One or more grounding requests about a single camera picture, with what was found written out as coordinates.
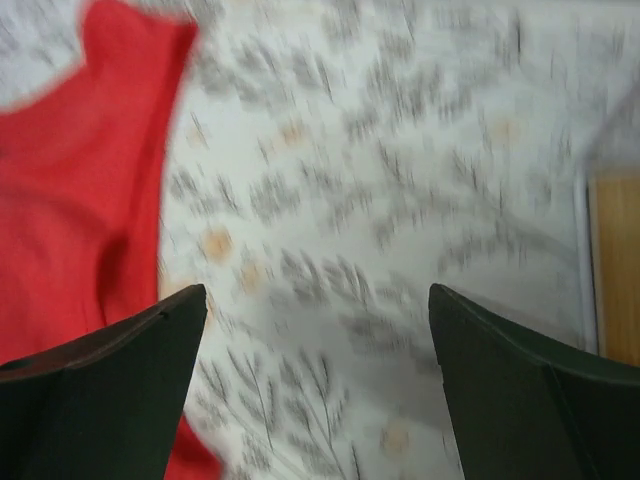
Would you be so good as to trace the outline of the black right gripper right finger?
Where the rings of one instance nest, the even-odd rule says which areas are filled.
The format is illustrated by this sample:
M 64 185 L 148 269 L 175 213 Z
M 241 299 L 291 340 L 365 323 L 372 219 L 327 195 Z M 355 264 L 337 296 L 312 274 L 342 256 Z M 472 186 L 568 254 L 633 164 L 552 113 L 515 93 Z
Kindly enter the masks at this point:
M 636 479 L 639 370 L 441 284 L 429 323 L 468 479 Z

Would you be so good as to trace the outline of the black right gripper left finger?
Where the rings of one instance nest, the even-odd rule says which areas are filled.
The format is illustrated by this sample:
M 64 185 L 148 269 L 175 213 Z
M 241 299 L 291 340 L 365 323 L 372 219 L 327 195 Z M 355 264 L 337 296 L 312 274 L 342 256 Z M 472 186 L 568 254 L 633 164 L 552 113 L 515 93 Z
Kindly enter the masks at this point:
M 207 316 L 203 285 L 1 367 L 4 479 L 161 479 Z

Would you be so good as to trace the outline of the red tank top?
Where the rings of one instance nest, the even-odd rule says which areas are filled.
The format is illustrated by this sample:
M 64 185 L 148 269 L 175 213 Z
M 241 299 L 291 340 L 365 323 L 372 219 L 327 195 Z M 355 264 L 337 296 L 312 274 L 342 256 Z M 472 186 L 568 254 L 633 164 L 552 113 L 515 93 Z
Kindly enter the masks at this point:
M 163 167 L 196 23 L 94 1 L 83 64 L 1 118 L 1 367 L 166 298 L 157 260 Z M 161 479 L 218 479 L 184 412 Z

